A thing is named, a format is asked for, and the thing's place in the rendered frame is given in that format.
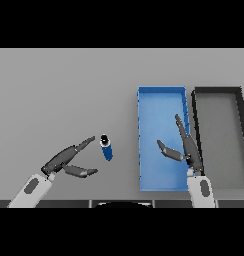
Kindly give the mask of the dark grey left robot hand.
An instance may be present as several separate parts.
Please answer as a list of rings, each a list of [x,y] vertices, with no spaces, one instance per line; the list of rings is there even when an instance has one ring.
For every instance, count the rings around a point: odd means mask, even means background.
[[[97,173],[98,170],[95,168],[85,169],[77,166],[69,166],[69,163],[72,161],[72,159],[94,140],[95,137],[92,136],[84,140],[79,145],[72,145],[63,149],[54,157],[52,157],[41,168],[41,171],[45,175],[49,176],[51,173],[58,173],[59,171],[64,170],[66,174],[79,178],[86,178],[87,176],[91,176]]]

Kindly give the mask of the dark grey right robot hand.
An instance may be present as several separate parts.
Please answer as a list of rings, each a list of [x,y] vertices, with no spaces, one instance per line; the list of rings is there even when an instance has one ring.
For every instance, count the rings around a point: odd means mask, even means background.
[[[175,115],[175,120],[182,139],[184,153],[180,153],[179,151],[167,147],[161,140],[157,141],[157,145],[165,157],[171,158],[178,162],[185,160],[188,166],[192,168],[194,172],[196,172],[198,175],[202,175],[204,168],[197,145],[192,136],[186,133],[182,120],[178,114]]]

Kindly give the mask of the blue bin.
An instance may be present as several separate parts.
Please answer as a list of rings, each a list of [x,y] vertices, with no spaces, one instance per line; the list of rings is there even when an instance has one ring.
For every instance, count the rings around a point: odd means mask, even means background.
[[[188,190],[185,160],[178,162],[161,153],[157,141],[184,153],[175,115],[190,133],[188,102],[184,86],[139,86],[138,153],[141,191],[184,192]]]

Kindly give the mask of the dark grey bin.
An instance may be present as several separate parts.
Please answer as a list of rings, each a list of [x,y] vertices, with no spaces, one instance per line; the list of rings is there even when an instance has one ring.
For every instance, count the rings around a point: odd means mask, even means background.
[[[244,189],[244,100],[241,87],[196,87],[196,140],[214,189]]]

